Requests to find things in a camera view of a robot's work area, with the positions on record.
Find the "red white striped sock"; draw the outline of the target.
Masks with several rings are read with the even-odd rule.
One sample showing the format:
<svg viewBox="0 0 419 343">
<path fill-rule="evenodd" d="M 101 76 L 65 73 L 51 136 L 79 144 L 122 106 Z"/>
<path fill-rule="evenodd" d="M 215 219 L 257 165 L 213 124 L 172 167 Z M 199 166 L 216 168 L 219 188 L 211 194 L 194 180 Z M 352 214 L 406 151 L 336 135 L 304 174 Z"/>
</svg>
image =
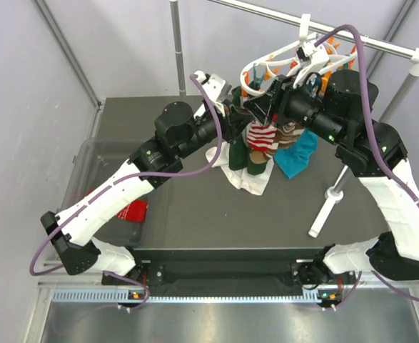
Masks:
<svg viewBox="0 0 419 343">
<path fill-rule="evenodd" d="M 258 121 L 252 121 L 247 128 L 247 145 L 256 151 L 266 152 L 278 147 L 275 141 L 277 128 L 274 125 L 263 126 Z"/>
</svg>

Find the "brown white striped sock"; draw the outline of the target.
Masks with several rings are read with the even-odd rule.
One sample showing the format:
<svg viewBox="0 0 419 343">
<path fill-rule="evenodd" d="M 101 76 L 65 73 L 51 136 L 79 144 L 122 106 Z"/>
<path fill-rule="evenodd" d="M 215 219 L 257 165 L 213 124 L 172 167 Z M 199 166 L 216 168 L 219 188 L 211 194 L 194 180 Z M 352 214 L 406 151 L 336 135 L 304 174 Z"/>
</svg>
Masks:
<svg viewBox="0 0 419 343">
<path fill-rule="evenodd" d="M 291 122 L 276 129 L 274 142 L 278 144 L 279 149 L 288 149 L 298 141 L 304 131 L 303 126 Z"/>
</svg>

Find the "white clip hanger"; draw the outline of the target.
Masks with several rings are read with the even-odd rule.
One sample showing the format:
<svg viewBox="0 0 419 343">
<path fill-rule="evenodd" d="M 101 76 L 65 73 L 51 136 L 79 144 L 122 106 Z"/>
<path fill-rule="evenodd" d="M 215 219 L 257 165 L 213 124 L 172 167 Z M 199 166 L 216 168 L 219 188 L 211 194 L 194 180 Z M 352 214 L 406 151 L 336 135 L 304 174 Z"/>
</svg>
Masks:
<svg viewBox="0 0 419 343">
<path fill-rule="evenodd" d="M 304 41 L 318 39 L 316 33 L 310 33 L 311 16 L 303 14 L 300 19 L 298 40 L 291 44 L 281 47 L 265 56 L 262 56 L 248 63 L 241 71 L 241 97 L 247 99 L 249 96 L 258 96 L 263 92 L 261 84 L 264 81 L 273 80 L 279 75 L 282 68 L 287 68 L 286 76 L 294 76 L 299 72 L 300 62 L 296 55 L 296 50 Z M 319 71 L 323 76 L 322 87 L 326 87 L 329 76 L 341 70 L 344 66 L 351 68 L 358 55 L 357 49 L 352 48 L 349 54 L 339 54 L 338 45 L 333 44 L 333 38 L 329 38 L 323 43 L 329 55 L 329 62 Z"/>
</svg>

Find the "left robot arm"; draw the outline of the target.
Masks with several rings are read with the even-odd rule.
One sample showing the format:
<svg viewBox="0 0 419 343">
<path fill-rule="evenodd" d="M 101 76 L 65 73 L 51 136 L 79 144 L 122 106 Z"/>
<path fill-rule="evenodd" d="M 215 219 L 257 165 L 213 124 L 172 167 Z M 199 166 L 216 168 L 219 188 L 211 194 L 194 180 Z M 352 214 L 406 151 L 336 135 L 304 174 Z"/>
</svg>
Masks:
<svg viewBox="0 0 419 343">
<path fill-rule="evenodd" d="M 67 274 L 112 272 L 130 284 L 142 277 L 143 267 L 135 262 L 132 249 L 103 242 L 95 234 L 127 205 L 182 175 L 183 159 L 214 139 L 237 138 L 253 118 L 229 101 L 220 109 L 205 104 L 200 109 L 202 114 L 195 116 L 185 102 L 168 104 L 155 119 L 153 137 L 103 184 L 72 207 L 42 215 L 41 224 Z"/>
</svg>

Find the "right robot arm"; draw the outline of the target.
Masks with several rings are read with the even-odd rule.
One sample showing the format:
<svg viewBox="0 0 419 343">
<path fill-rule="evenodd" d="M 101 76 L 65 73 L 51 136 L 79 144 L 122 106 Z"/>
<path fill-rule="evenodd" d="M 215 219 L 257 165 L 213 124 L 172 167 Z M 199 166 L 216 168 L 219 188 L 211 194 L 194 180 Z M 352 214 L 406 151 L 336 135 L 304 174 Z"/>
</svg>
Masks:
<svg viewBox="0 0 419 343">
<path fill-rule="evenodd" d="M 419 198 L 405 145 L 389 124 L 369 114 L 378 88 L 358 72 L 339 70 L 322 96 L 293 77 L 277 76 L 270 87 L 245 102 L 264 125 L 300 124 L 335 145 L 335 155 L 370 192 L 387 225 L 379 237 L 324 247 L 297 268 L 303 284 L 332 282 L 346 272 L 377 272 L 394 281 L 419 280 Z"/>
</svg>

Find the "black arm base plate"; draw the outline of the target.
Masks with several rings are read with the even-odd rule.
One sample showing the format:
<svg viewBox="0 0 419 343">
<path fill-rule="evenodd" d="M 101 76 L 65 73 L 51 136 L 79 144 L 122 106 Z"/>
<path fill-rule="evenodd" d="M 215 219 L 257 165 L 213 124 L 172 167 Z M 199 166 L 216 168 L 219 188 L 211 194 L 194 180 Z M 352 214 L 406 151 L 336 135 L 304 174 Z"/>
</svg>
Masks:
<svg viewBox="0 0 419 343">
<path fill-rule="evenodd" d="M 319 285 L 332 282 L 335 277 L 323 266 L 312 262 L 287 261 L 284 259 L 232 259 L 232 260 L 152 260 L 141 262 L 125 276 L 104 272 L 103 283 L 135 281 L 146 286 L 159 287 L 178 281 L 213 282 L 241 280 L 246 282 L 272 279 L 291 286 Z"/>
</svg>

